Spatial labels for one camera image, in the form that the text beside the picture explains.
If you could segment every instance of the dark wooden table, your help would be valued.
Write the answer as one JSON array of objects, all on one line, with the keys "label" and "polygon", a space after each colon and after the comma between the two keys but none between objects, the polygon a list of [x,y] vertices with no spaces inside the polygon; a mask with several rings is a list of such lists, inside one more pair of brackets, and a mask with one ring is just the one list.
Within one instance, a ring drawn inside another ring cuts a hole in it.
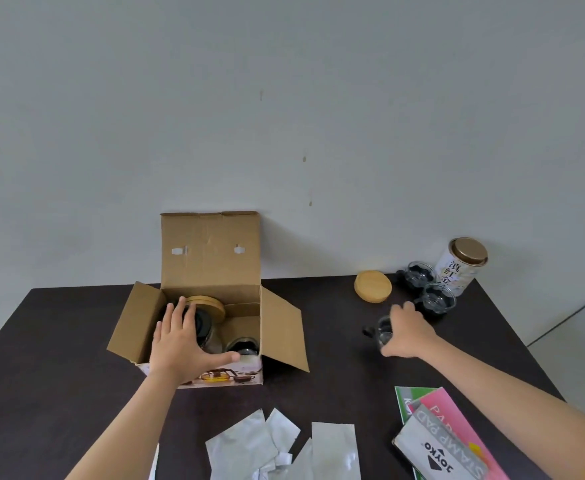
[{"label": "dark wooden table", "polygon": [[[417,359],[384,359],[361,334],[408,298],[386,304],[357,297],[354,276],[266,280],[304,315],[311,373],[264,359],[263,386],[179,390],[160,439],[157,478],[210,478],[204,442],[258,408],[277,407],[302,428],[353,423],[363,479],[409,479],[390,446],[400,429],[393,386],[444,386],[513,479],[545,476],[455,387]],[[34,289],[0,331],[0,479],[63,478],[133,395],[144,375],[106,351],[131,286]],[[490,298],[473,282],[437,333],[479,359],[555,396]]]}]

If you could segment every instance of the pink book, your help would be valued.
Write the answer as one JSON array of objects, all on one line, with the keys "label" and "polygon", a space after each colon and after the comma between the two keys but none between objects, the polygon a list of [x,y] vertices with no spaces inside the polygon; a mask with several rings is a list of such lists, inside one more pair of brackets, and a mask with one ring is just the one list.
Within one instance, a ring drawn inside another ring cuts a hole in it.
[{"label": "pink book", "polygon": [[464,418],[462,412],[459,411],[459,408],[443,387],[410,403],[410,411],[415,412],[420,404],[424,404],[431,410],[444,423],[447,430],[457,436],[462,443],[467,445],[474,454],[486,463],[489,468],[489,473],[486,476],[487,480],[508,480],[504,470],[501,469],[497,460],[490,454],[489,449],[483,444],[471,424]]}]

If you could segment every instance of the green book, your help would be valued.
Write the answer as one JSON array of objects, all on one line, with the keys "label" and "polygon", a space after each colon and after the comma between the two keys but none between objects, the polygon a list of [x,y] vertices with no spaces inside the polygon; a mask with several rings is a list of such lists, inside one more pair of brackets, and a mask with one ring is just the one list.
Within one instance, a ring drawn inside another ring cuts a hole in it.
[{"label": "green book", "polygon": [[[412,413],[409,409],[409,404],[417,399],[436,390],[437,387],[400,387],[395,386],[395,394],[397,394],[397,402],[400,405],[401,424],[406,424]],[[426,480],[426,478],[413,467],[415,480]]]}]

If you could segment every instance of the hand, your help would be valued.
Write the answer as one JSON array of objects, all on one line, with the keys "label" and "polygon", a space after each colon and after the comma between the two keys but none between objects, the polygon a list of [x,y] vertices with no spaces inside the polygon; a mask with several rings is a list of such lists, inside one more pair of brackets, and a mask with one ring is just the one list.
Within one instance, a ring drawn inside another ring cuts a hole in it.
[{"label": "hand", "polygon": [[382,355],[397,357],[415,357],[431,343],[437,341],[435,329],[424,319],[424,315],[415,310],[411,301],[391,308],[391,326],[393,338],[382,347]]},{"label": "hand", "polygon": [[208,354],[201,350],[194,329],[196,305],[188,307],[182,320],[184,308],[183,296],[176,307],[168,304],[163,321],[157,322],[150,352],[149,375],[167,373],[175,380],[175,387],[240,359],[237,352]]}]

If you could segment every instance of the box lid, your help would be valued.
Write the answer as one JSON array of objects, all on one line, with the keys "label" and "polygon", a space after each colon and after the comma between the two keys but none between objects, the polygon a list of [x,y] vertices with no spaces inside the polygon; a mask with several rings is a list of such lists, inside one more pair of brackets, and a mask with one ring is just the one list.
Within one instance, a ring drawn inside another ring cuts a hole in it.
[{"label": "box lid", "polygon": [[136,282],[121,311],[107,349],[131,362],[141,362],[147,352],[148,337],[156,324],[155,318],[164,305],[166,297],[161,290]]},{"label": "box lid", "polygon": [[302,311],[261,287],[261,353],[310,372]]},{"label": "box lid", "polygon": [[259,214],[161,214],[161,287],[258,285]]}]

